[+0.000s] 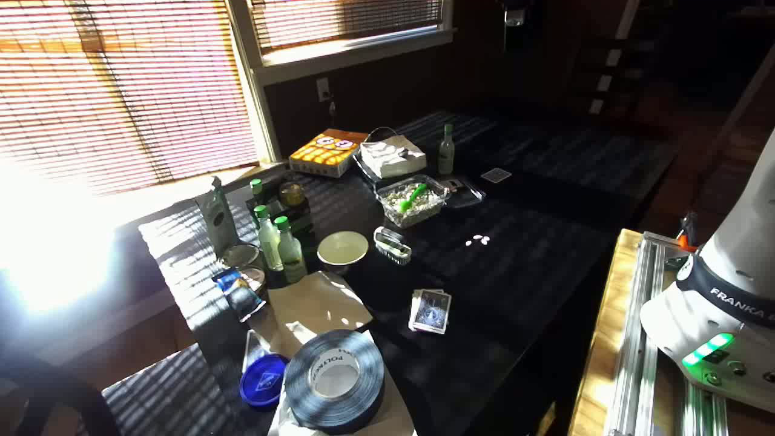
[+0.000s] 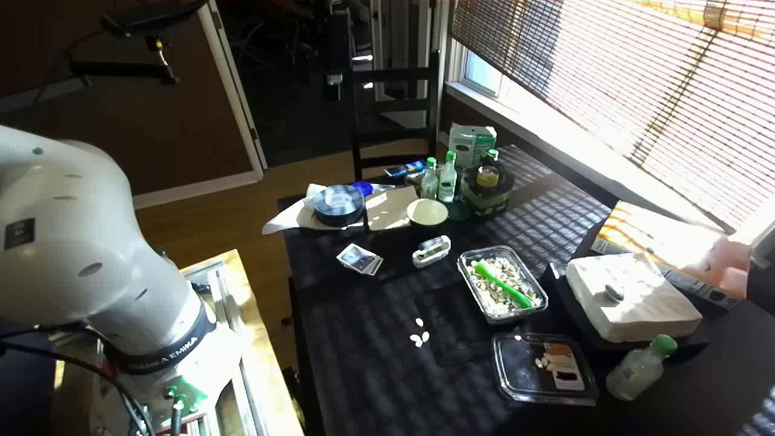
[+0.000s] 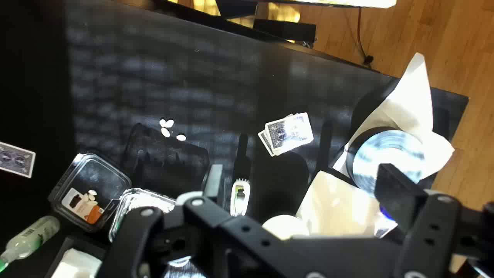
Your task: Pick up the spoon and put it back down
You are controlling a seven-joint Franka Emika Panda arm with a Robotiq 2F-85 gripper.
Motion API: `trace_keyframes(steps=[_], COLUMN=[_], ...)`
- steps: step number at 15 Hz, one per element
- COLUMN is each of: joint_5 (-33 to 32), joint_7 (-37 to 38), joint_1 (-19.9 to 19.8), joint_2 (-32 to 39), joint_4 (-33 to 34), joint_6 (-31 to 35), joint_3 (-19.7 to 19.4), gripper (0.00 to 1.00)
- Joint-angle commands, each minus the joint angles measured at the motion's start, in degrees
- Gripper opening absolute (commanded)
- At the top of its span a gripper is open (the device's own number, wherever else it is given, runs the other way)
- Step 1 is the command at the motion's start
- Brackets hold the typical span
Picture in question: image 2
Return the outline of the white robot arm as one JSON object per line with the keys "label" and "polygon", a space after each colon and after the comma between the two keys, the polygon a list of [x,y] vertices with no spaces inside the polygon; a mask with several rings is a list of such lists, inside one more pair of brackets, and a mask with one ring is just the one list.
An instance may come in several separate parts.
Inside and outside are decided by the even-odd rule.
{"label": "white robot arm", "polygon": [[82,141],[0,129],[3,314],[79,324],[106,381],[147,431],[210,412],[239,361],[236,335],[180,266],[151,247],[116,159]]}

